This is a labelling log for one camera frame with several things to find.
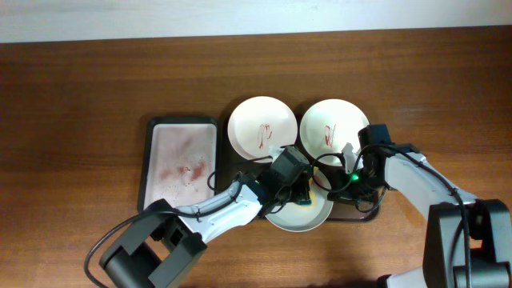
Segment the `white ceramic bowl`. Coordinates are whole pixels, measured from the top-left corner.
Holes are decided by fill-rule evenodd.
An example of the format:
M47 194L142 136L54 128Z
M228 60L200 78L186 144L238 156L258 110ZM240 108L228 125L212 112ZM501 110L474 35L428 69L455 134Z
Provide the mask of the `white ceramic bowl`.
M231 114L227 125L233 149L248 160L268 156L270 145L295 144L297 132L297 119L291 109L267 96L242 102ZM272 159L258 162L272 162Z
M326 176L315 169L314 177L325 188L330 189ZM327 200L327 192L320 189L314 182L310 184L311 205L300 206L295 203L287 203L276 214L268 214L266 218L277 227L290 232L306 232L318 227L329 217L333 209L333 202Z
M341 153L348 142L357 152L361 147L358 132L369 124L368 118L356 105L340 99L324 100L304 114L300 127L301 142L313 158L326 153ZM342 165L333 156L324 157L320 162Z

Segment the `wooden table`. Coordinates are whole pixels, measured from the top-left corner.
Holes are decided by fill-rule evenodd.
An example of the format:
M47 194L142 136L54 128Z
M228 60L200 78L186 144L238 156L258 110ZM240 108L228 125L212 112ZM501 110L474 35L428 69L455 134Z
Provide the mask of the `wooden table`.
M92 286L86 252L136 212L148 119L226 118L256 95L292 110L350 101L453 182L512 206L510 26L0 45L0 84L4 287ZM425 231L398 192L367 224L253 222L212 241L186 286L375 280L420 266Z

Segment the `wire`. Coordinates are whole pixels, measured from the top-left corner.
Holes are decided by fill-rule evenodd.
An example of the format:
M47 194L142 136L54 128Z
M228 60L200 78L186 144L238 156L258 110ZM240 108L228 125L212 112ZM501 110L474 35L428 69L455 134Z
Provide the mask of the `wire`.
M240 179L241 176L242 176L242 172L238 172L237 173L237 177L235 178L235 180L236 179ZM171 207L168 210L151 211L151 212L145 212L145 213L142 212L140 214L137 214L135 216L132 216L132 217L128 218L127 220L121 222L120 224L117 224L116 227L112 228L101 239L99 239L99 241L96 242L96 244L94 244L94 246L90 249L89 253L87 253L86 259L84 260L84 263L83 263L83 270L86 273L86 276L96 286L101 287L101 288L108 288L105 284L101 283L95 276L92 275L92 273L89 270L89 263L90 263L90 260L92 259L93 255L94 255L94 253L96 252L96 250L98 250L98 248L101 245L103 245L103 243L105 243L106 240L108 240L108 238L112 237L112 235L114 235L116 232L118 232L124 226L127 226L127 225L129 225L129 224L131 224L133 222L136 222L138 220L144 219L144 218L149 217L149 216L162 215L162 214L171 214L171 215L176 215L176 216L182 216L184 218L200 218L200 217L205 217L205 216L211 215L211 214L213 214L215 212L218 212L218 211L226 208L229 204L231 204L232 202L234 202L234 200L236 200L236 198L240 195L240 191L242 191L242 183L241 182L238 185L236 193L231 197L231 199L228 202L218 206L217 208L214 208L212 210L208 210L207 212L202 212L202 213L197 212L196 214L189 214L189 213L181 212L180 210Z
M279 191L275 194L274 199L278 198L278 195L279 195L279 193L281 192L281 190L283 188L289 188L289 187L288 186L281 187L281 189L279 189ZM288 203L288 201L291 199L292 192L293 191L290 189L290 192L288 193L288 197L286 198L286 200L285 201L280 201L281 207L279 207L279 209L277 211L275 211L275 212L269 212L269 214L277 214L277 213L279 213L279 211L281 211L282 208L284 208L285 205Z
M436 177L448 189L451 196L453 196L455 198L455 201L457 201L457 204L459 205L459 208L461 210L462 226L463 226L463 230L464 230L464 256L465 256L465 260L466 260L466 283L467 283L466 285L467 285L467 287L472 288L473 285L471 283L472 277L471 277L470 228L469 228L469 222L468 222L468 217L467 217L467 213L466 213L466 208L464 207L464 202L462 201L460 194L457 192L457 188L452 187L452 185L449 184L448 181L443 176L441 176L438 172L436 172L435 170L431 169L428 166L425 166L423 163L412 158L407 153L401 151L400 149L398 149L396 147L384 145L384 144L370 144L370 145L362 148L361 152L359 153L358 158L355 161L354 168L356 168L358 166L359 159L366 151L368 151L371 148L379 148L379 147L399 153L400 155L407 158L407 160L411 161L416 166L424 169L426 172L428 172L432 176Z
M241 161L241 162L236 162L234 164L232 164L232 166L238 166L238 165L242 165L242 164L247 164L247 163L251 163L251 162L256 162L256 161L260 161L260 160L264 160L264 159L269 159L269 158L272 158L272 156L265 156L265 157L260 157L260 158L255 158L255 159L250 159L250 160L245 160L245 161ZM213 192L224 192L225 190L227 190L229 187L226 187L225 189L217 189L216 187L213 187L211 184L210 184L210 181L212 179L212 177L217 173L217 171L215 170L214 172L212 172L210 174L210 176L208 176L208 179L206 180L206 184L208 185L208 188L210 188Z
M320 159L322 159L322 158L324 158L324 157L326 157L326 156L337 156L337 157L339 157L340 155L341 155L340 153L325 153L325 154L322 154L322 155L320 155L320 156L316 157L316 159L315 159L315 160L313 160L313 163L311 164L311 166L314 168L314 167L315 167L315 165L316 165L316 163L317 163ZM329 189L329 188L325 188L322 184L320 184L320 183L317 181L317 179L316 179L315 177L313 177L313 182L314 182L314 184L316 184L320 189L325 190L325 191L327 191L327 192L329 192L329 193L335 193L335 194L343 192L343 191L344 191L344 190L346 190L346 188L348 188L348 187L349 187L349 185L352 183L351 178L349 178L348 183L347 183L347 184L345 184L342 188L338 188L338 189Z
M387 188L385 188L385 187L382 188L382 193L381 193L381 196L378 198L377 203L375 203L368 210L360 210L359 209L359 204L356 204L355 209L357 209L361 213L371 213L371 212L374 212L381 205L382 200L384 200L384 196L386 195L386 191L387 191Z

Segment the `red marking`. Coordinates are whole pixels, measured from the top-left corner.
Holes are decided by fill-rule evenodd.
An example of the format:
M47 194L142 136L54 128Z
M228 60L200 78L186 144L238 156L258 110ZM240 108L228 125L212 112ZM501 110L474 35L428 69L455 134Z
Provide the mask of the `red marking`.
M183 176L183 175L185 175L186 172L190 172L190 169L189 169L189 167L180 166L180 167L178 167L178 172L179 172L180 176Z
M161 181L166 180L169 176L171 176L171 175L172 175L172 173L173 173L173 172L172 172L170 169L165 169L164 171L162 171L162 172L160 173L160 180L161 180Z
M204 172L205 168L206 168L206 164L203 161L201 161L199 163L199 166L192 169L192 177L190 177L190 180L194 181L194 180L197 180L199 177L201 177L202 172Z
M325 138L326 138L326 145L329 147L333 147L333 141L334 141L334 130L336 129L336 124L334 124L334 128L331 130L329 126L326 125L325 129Z
M272 130L270 130L269 124L261 124L258 131L258 148L263 148L263 140L270 139L272 137Z

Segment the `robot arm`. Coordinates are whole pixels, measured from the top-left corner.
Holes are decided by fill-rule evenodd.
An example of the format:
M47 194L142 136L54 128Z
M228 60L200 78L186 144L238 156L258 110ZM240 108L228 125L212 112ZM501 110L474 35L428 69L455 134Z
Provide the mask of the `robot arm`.
M365 153L361 177L399 190L428 222L423 266L382 278L382 287L462 288L469 286L468 278L472 278L472 287L510 287L512 226L505 204L479 200L456 187L418 149L392 143L385 125L369 125L359 132L359 139L361 147L374 147ZM469 262L465 257L461 207L451 191L465 207L462 211L468 218L469 236L482 240L478 249L469 250L467 246Z
M164 199L151 203L144 217L107 249L100 266L119 287L179 287L208 242L276 206L307 201L309 174L307 159L288 146L268 170L257 177L239 175L227 190L204 202L176 208ZM148 237L170 252L163 261L145 243Z

